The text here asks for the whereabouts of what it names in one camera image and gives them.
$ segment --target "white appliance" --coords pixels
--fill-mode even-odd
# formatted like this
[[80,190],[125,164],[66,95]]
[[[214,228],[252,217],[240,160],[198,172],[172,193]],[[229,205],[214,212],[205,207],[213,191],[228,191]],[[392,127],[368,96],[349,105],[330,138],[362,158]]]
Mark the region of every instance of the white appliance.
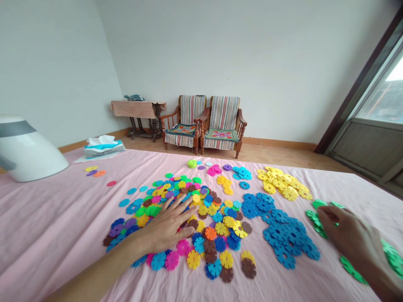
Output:
[[68,162],[25,119],[0,115],[0,166],[16,181],[28,182],[58,173]]

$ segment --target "right hand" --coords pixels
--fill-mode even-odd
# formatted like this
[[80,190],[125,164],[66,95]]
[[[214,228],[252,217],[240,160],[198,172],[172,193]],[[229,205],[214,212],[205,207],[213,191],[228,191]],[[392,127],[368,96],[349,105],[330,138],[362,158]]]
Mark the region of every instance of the right hand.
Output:
[[330,241],[356,270],[365,269],[369,263],[387,265],[378,229],[364,223],[350,210],[336,206],[321,206],[318,215]]
[[188,198],[184,203],[181,203],[185,198],[182,194],[180,197],[169,206],[173,197],[168,199],[160,213],[144,228],[137,231],[141,235],[146,254],[161,253],[169,248],[174,248],[178,241],[185,239],[195,232],[192,226],[181,229],[177,232],[179,226],[187,221],[192,215],[196,214],[199,207],[193,207],[186,211],[186,207],[193,201]]

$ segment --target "white wall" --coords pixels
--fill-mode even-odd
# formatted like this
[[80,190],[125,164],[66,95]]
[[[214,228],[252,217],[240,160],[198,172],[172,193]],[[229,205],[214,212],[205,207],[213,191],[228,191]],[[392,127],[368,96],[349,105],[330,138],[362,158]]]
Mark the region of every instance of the white wall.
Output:
[[97,0],[123,94],[241,97],[246,136],[318,143],[398,0]]
[[94,0],[0,2],[0,114],[56,146],[123,129],[122,93]]

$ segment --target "striped chair cover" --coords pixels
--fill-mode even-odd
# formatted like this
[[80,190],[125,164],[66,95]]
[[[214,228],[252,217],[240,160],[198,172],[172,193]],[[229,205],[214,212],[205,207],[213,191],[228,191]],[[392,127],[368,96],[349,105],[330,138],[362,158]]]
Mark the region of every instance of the striped chair cover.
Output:
[[[194,125],[194,119],[201,117],[204,111],[206,96],[181,97],[181,124]],[[165,142],[177,146],[193,147],[194,137],[165,133]]]
[[[236,115],[238,113],[239,97],[237,96],[214,96],[211,108],[210,128],[220,130],[234,130]],[[235,142],[220,141],[217,139],[204,138],[205,148],[220,150],[233,150]]]

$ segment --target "sky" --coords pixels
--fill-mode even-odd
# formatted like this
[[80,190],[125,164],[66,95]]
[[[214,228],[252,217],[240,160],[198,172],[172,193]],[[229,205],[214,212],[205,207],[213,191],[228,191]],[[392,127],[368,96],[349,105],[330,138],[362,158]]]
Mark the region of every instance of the sky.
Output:
[[393,69],[393,71],[386,79],[387,82],[397,80],[403,80],[403,58],[401,58],[400,62],[396,65],[395,69]]

